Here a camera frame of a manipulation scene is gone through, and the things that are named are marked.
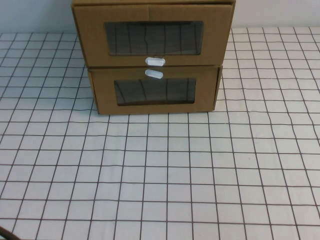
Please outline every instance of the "white wall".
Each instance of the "white wall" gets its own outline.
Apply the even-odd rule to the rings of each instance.
[[[0,0],[0,32],[75,32],[72,0]],[[320,0],[237,0],[233,27],[320,26]]]

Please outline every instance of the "cardboard box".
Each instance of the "cardboard box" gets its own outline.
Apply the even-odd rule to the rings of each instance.
[[[163,73],[150,78],[146,70]],[[222,67],[168,66],[90,69],[100,114],[209,112],[215,108]]]
[[[73,0],[88,68],[223,64],[235,0]]]

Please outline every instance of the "white plastic handle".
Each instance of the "white plastic handle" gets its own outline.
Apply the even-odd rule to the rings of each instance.
[[[150,70],[150,69],[147,69],[145,70],[145,75],[147,75],[148,77],[151,77],[151,78],[155,78],[155,79],[162,79],[164,74],[160,71],[155,71],[155,70]]]
[[[162,67],[163,65],[165,65],[166,60],[163,58],[157,58],[157,57],[147,57],[145,59],[145,63],[148,66]]]

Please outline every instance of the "cardboard edge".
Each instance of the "cardboard edge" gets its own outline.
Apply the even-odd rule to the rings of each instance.
[[[94,103],[95,103],[95,106],[96,106],[96,110],[97,110],[98,114],[100,114],[98,101],[97,101],[97,96],[96,96],[96,91],[95,91],[95,86],[94,86],[94,81],[92,80],[92,74],[91,74],[91,72],[89,70],[88,70],[88,77],[89,77],[89,80],[90,80],[90,85],[91,85],[91,90],[92,90],[93,100],[94,100]]]
[[[215,85],[215,93],[214,93],[214,102],[213,102],[213,110],[216,109],[216,103],[217,103],[217,98],[218,98],[218,91],[219,91],[219,87],[220,87],[220,81],[221,81],[221,76],[222,76],[222,70],[223,70],[223,66],[219,67],[218,70],[218,75],[216,78],[216,85]]]
[[[128,2],[77,2],[77,1],[72,1],[71,6],[72,7],[85,7],[85,6],[112,6],[112,5],[203,5],[203,4],[208,4],[208,5],[234,5],[236,0],[186,0],[186,1],[177,1],[177,2],[167,2],[165,0],[163,1],[157,1],[157,2],[140,2],[140,1],[128,1]]]
[[[86,58],[86,54],[85,54],[85,51],[84,51],[84,46],[82,45],[82,40],[81,40],[81,36],[80,36],[79,26],[78,26],[78,22],[77,22],[77,19],[76,19],[76,13],[75,13],[75,5],[74,5],[74,3],[71,4],[71,10],[72,10],[73,21],[74,21],[74,24],[75,24],[77,36],[78,36],[78,38],[79,38],[79,43],[80,43],[80,46],[81,46],[81,52],[82,52],[82,55],[83,55],[84,64],[85,64],[86,67],[88,67],[87,58]]]

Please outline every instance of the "cardboard drawer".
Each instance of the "cardboard drawer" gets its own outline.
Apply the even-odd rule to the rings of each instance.
[[[160,71],[161,79],[146,76]],[[222,67],[91,69],[100,114],[208,112],[214,110]]]
[[[165,66],[219,66],[235,6],[223,2],[72,9],[88,68],[147,66],[147,57],[165,59]]]

